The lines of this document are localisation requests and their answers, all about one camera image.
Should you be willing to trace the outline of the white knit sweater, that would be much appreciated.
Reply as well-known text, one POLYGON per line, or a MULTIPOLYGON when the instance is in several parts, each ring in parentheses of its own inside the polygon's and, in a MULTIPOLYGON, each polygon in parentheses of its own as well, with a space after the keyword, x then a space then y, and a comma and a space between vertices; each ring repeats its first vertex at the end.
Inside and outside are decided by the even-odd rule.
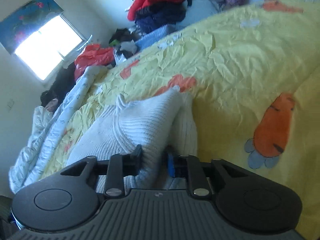
POLYGON ((197 155, 197 130, 192 113, 193 96, 179 87, 145 100, 125 102, 119 95, 107 105, 73 147, 66 165, 87 156, 108 160, 115 154, 143 149, 142 166, 137 176, 124 178, 125 191, 152 187, 185 189, 186 181, 165 174, 164 150, 171 146, 183 156, 197 155))

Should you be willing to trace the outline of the pile of dark clothes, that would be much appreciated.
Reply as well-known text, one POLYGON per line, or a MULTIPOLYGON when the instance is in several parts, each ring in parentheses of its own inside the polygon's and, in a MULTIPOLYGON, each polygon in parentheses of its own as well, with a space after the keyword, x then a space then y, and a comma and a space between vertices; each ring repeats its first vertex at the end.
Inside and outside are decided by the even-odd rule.
POLYGON ((184 2, 158 2, 138 10, 135 20, 131 22, 134 22, 140 27, 141 31, 147 34, 164 25, 182 22, 186 15, 184 2))

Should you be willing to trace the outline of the white printed quilt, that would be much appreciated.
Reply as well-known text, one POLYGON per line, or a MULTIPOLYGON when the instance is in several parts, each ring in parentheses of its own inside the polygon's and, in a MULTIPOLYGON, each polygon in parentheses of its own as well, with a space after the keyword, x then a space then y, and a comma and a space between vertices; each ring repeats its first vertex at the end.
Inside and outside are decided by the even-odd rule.
POLYGON ((27 145, 21 149, 14 165, 9 168, 9 187, 12 193, 16 194, 49 174, 49 164, 69 120, 81 107, 98 75, 106 72, 106 66, 87 67, 54 113, 42 106, 34 109, 33 127, 27 145))

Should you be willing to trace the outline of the yellow floral bedspread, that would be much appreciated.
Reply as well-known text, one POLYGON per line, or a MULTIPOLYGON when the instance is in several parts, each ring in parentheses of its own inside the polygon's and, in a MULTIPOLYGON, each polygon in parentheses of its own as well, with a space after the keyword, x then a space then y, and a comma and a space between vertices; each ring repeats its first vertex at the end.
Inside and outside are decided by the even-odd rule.
POLYGON ((193 95, 199 158, 248 168, 245 142, 281 93, 295 108, 290 137, 273 168, 257 169, 303 202, 297 227, 319 239, 319 0, 269 0, 210 16, 103 69, 71 117, 43 176, 65 166, 106 105, 141 100, 178 85, 193 95))

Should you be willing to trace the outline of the window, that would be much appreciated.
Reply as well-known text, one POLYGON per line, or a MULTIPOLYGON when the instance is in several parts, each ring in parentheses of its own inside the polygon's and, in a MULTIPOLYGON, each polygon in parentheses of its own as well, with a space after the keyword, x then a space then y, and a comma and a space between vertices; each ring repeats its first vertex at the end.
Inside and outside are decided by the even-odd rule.
POLYGON ((66 19, 56 16, 23 41, 14 54, 44 81, 83 43, 82 36, 66 19))

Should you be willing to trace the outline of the red plastic bag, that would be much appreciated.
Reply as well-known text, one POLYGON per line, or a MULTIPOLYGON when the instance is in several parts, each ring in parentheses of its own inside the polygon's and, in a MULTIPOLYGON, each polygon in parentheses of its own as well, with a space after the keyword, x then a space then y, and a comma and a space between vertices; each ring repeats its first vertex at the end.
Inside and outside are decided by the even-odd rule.
POLYGON ((89 66, 107 66, 114 61, 114 48, 101 48, 100 44, 85 46, 79 56, 75 59, 74 79, 77 81, 85 69, 89 66))

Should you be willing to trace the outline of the blue floral window blind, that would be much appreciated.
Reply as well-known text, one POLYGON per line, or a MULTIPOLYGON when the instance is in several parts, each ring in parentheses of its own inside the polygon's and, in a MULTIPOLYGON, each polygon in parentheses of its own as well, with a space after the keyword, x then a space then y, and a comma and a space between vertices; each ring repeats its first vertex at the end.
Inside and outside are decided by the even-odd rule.
POLYGON ((31 0, 1 21, 1 44, 9 54, 48 21, 63 13, 54 0, 31 0))

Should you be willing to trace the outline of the light blue knit garment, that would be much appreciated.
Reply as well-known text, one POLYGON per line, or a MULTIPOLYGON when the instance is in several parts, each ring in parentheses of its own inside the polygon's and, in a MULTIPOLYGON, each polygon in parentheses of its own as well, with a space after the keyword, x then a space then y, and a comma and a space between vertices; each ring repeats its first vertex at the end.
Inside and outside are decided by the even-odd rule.
POLYGON ((135 42, 135 45, 138 49, 137 51, 140 52, 143 49, 152 46, 154 43, 158 42, 162 38, 178 30, 179 28, 176 27, 176 25, 167 24, 150 32, 149 34, 144 35, 142 38, 140 38, 138 41, 135 42))

